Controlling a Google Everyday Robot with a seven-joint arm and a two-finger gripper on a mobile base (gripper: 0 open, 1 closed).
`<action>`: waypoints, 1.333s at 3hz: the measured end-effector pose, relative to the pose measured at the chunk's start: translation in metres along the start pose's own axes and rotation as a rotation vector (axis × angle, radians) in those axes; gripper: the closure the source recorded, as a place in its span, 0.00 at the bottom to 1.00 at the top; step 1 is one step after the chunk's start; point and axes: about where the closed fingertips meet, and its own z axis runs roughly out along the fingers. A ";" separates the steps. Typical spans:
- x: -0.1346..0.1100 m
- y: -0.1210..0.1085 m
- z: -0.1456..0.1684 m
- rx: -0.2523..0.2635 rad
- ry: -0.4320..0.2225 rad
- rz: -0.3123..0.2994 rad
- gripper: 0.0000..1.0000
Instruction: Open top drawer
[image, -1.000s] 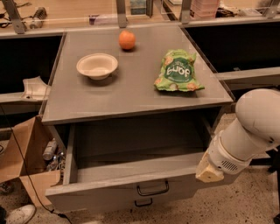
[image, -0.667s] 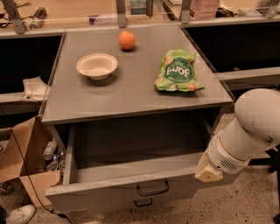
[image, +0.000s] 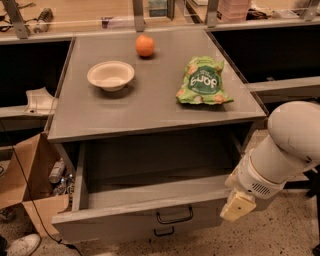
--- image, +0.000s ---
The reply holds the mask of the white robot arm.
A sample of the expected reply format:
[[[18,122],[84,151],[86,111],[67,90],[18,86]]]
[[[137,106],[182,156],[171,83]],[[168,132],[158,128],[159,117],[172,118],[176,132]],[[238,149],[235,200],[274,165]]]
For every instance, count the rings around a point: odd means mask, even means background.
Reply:
[[[268,135],[249,150],[226,179],[231,193],[220,216],[235,221],[279,193],[287,180],[320,164],[320,104],[291,101],[277,107]]]

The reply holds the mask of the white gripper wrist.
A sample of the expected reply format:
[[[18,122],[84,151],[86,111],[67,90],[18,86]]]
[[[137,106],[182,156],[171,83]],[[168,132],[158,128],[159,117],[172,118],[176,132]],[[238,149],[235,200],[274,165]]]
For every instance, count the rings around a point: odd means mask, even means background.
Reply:
[[[256,208],[255,197],[269,199],[280,192],[287,181],[286,164],[282,152],[263,155],[252,149],[246,153],[225,181],[233,190],[220,217],[234,222]]]

